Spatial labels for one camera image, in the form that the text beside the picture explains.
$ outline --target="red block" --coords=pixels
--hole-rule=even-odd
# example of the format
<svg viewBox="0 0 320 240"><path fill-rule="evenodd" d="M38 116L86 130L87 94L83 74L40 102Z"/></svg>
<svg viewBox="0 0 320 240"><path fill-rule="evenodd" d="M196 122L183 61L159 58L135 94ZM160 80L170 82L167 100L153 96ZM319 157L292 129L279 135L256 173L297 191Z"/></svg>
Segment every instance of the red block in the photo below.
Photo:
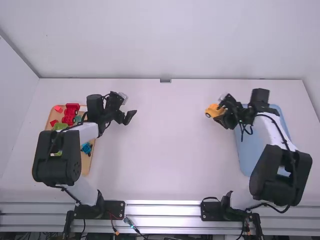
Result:
<svg viewBox="0 0 320 240"><path fill-rule="evenodd" d="M56 106L54 106L53 107L54 108L54 110L56 110L58 113L62 113L64 110L62 109L62 107L60 107L59 105L56 105Z"/></svg>
<svg viewBox="0 0 320 240"><path fill-rule="evenodd" d="M65 115L62 119L61 122L63 124L68 124L69 126L72 126L76 120L74 115Z"/></svg>
<svg viewBox="0 0 320 240"><path fill-rule="evenodd" d="M53 120L53 121L51 121L50 122L50 125L51 125L51 127L53 127L56 123L58 123L59 121L58 120Z"/></svg>
<svg viewBox="0 0 320 240"><path fill-rule="evenodd" d="M79 109L80 109L79 103L67 103L67 104L65 105L65 107L66 107L67 109L75 109L75 110L77 110L77 111L79 111Z"/></svg>

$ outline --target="black cable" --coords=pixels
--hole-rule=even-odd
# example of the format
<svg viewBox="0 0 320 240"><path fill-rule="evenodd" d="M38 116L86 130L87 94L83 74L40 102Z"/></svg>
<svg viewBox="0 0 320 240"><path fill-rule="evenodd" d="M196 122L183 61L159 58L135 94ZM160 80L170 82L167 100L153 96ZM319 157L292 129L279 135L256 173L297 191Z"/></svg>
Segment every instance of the black cable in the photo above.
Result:
<svg viewBox="0 0 320 240"><path fill-rule="evenodd" d="M81 232L81 236L82 236L82 234L85 232L85 230L86 230L86 220L83 219L83 230L82 230L82 232Z"/></svg>
<svg viewBox="0 0 320 240"><path fill-rule="evenodd" d="M73 196L73 195L68 191L68 189L66 189L64 186L51 186L51 187L52 187L52 188L55 188L55 189L61 189L61 191L66 192L73 200L75 200L75 202L76 202L77 204L82 205L81 201L80 201L78 198L76 198L75 196Z"/></svg>
<svg viewBox="0 0 320 240"><path fill-rule="evenodd" d="M83 125L83 124L84 124L84 122L81 120L81 122L78 122L78 124L73 125L73 126L68 126L68 127L62 129L61 131L59 131L59 132L56 134L55 138L52 140L51 146L50 146L49 151L48 151L48 155L47 155L47 157L46 157L46 159L45 159L45 162L46 162L46 163L47 163L48 160L49 160L51 151L52 151L52 149L54 148L55 143L56 143L57 139L59 138L59 136L60 136L64 131L73 129L73 128L75 128L75 127L79 127L79 126L81 126L81 125Z"/></svg>
<svg viewBox="0 0 320 240"><path fill-rule="evenodd" d="M144 235L142 235L141 232L140 232L138 229L136 229L135 232L136 232L137 234L139 234L141 237L143 237L144 240L148 240L148 238L146 238Z"/></svg>
<svg viewBox="0 0 320 240"><path fill-rule="evenodd" d="M243 234L244 234L244 228L245 228L244 225L245 225L245 220L242 221L241 233L240 233L240 235L237 237L236 240L239 240L239 239L243 236Z"/></svg>

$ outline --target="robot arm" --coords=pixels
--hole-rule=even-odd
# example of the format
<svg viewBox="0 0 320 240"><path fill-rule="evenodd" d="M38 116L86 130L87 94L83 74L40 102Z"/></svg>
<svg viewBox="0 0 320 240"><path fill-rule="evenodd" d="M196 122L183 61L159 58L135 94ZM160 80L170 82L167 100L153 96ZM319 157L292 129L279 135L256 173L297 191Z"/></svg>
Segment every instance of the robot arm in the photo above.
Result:
<svg viewBox="0 0 320 240"><path fill-rule="evenodd" d="M255 200L266 200L278 206L299 204L312 165L309 154L298 151L286 135L280 114L268 104L270 91L253 89L248 108L227 94L220 98L218 110L223 113L213 119L225 129L240 125L241 134L248 132L246 126L262 139L265 148L251 174L249 190ZM287 176L278 174L283 167Z"/></svg>
<svg viewBox="0 0 320 240"><path fill-rule="evenodd" d="M86 98L87 120L61 131L45 130L39 134L32 176L52 188L68 193L78 205L97 208L97 216L103 212L103 197L99 190L90 186L81 176L81 145L102 136L112 120L128 125L136 110L125 115L121 110L128 97L124 93L111 91L102 96L89 95ZM62 151L60 156L54 153Z"/></svg>

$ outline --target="yellow toy car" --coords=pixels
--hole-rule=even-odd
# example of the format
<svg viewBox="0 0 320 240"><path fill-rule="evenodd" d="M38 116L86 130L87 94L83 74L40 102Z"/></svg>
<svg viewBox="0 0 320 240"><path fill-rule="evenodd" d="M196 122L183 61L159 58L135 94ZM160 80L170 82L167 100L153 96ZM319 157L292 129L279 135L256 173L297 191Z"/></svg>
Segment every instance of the yellow toy car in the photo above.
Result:
<svg viewBox="0 0 320 240"><path fill-rule="evenodd" d="M221 114L223 114L226 110L224 108L220 108L219 110L217 110L218 104L213 103L211 104L206 110L205 110L205 115L208 118L215 118Z"/></svg>

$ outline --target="cable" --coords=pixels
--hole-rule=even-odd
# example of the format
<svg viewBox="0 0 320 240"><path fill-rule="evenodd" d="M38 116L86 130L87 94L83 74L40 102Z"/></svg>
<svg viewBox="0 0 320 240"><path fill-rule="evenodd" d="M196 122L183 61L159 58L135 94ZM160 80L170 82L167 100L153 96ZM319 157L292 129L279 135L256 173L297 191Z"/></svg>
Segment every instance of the cable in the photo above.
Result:
<svg viewBox="0 0 320 240"><path fill-rule="evenodd" d="M245 220L242 221L241 233L240 233L240 235L237 237L236 240L239 240L239 239L243 236L243 234L244 234L244 225L245 225Z"/></svg>
<svg viewBox="0 0 320 240"><path fill-rule="evenodd" d="M81 236L82 236L82 234L85 232L85 230L86 230L86 220L83 219L83 230L82 230L82 232L81 232Z"/></svg>
<svg viewBox="0 0 320 240"><path fill-rule="evenodd" d="M116 236L118 236L120 233L119 233L118 230L115 228L114 220L112 219L112 217L114 217L114 215L113 215L111 212L109 212L109 215L110 215L112 230L114 231L114 234L115 234Z"/></svg>
<svg viewBox="0 0 320 240"><path fill-rule="evenodd" d="M51 154L51 151L52 151L52 149L54 148L55 143L56 143L57 139L59 138L59 136L61 135L61 133L63 133L64 131L73 129L73 128L75 128L75 127L79 127L79 126L81 126L81 125L83 125L83 124L84 124L84 122L81 120L81 121L78 122L76 125L68 126L68 127L62 129L60 132L58 132L58 133L56 134L55 138L52 140L51 146L50 146L49 151L48 151L48 155L47 155L47 157L46 157L46 159L45 159L45 163L48 162L49 157L50 157L50 154Z"/></svg>

